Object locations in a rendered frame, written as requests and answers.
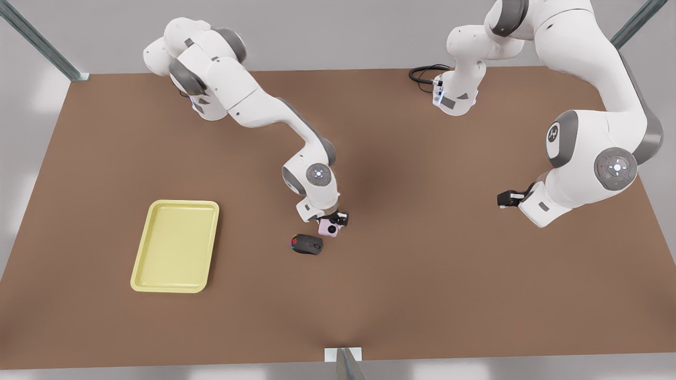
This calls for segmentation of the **silver frame post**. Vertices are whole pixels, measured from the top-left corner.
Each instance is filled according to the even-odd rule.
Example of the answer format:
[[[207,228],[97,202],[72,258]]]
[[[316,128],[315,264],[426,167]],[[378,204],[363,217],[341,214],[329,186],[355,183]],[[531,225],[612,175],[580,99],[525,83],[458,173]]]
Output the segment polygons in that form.
[[[324,361],[335,362],[335,380],[365,380],[359,365],[362,348],[326,348]]]
[[[668,1],[646,0],[611,38],[613,46],[620,50]]]
[[[77,82],[90,79],[89,73],[80,72],[75,68],[8,0],[0,0],[0,17],[70,81]]]

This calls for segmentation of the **black computer mouse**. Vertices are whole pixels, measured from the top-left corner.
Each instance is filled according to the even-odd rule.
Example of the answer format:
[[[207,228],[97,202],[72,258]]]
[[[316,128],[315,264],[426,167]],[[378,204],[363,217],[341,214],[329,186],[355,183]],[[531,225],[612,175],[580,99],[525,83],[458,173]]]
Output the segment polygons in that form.
[[[319,255],[323,250],[323,240],[315,236],[297,234],[290,240],[290,248],[297,253]]]

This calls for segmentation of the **yellow rectangular tray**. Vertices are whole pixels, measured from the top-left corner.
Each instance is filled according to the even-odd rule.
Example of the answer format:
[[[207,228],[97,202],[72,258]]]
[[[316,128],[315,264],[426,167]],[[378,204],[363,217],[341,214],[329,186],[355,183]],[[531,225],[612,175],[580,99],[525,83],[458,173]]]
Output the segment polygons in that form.
[[[132,289],[201,292],[208,282],[219,211],[213,201],[153,202],[130,279]]]

